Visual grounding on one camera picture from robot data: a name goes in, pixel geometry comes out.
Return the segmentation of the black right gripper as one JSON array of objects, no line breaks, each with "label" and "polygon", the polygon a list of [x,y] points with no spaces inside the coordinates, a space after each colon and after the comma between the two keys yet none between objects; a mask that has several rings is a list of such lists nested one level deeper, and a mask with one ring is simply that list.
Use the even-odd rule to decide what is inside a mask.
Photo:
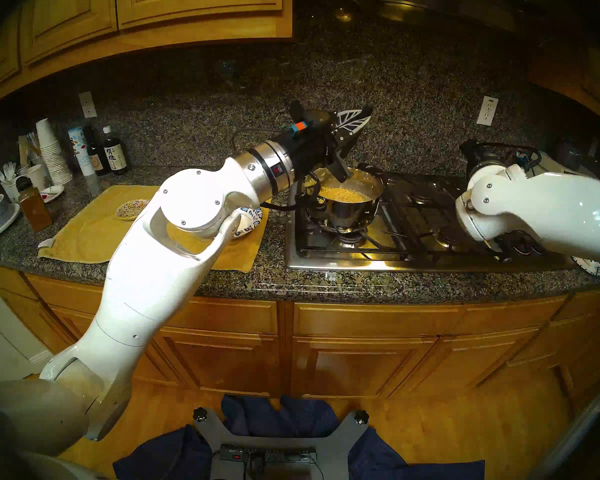
[{"label": "black right gripper", "polygon": [[466,174],[473,175],[487,165],[503,166],[505,163],[503,148],[503,143],[492,141],[468,139],[461,143],[461,153],[467,161]]}]

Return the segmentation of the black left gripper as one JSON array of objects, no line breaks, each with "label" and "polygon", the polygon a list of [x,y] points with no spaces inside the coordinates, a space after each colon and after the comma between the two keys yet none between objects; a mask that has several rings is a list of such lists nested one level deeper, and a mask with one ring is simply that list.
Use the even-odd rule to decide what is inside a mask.
[{"label": "black left gripper", "polygon": [[326,168],[339,183],[352,177],[352,172],[337,151],[337,137],[354,137],[369,123],[373,104],[361,109],[332,111],[307,109],[297,99],[288,104],[293,127],[285,136],[285,152],[294,172],[311,172]]}]

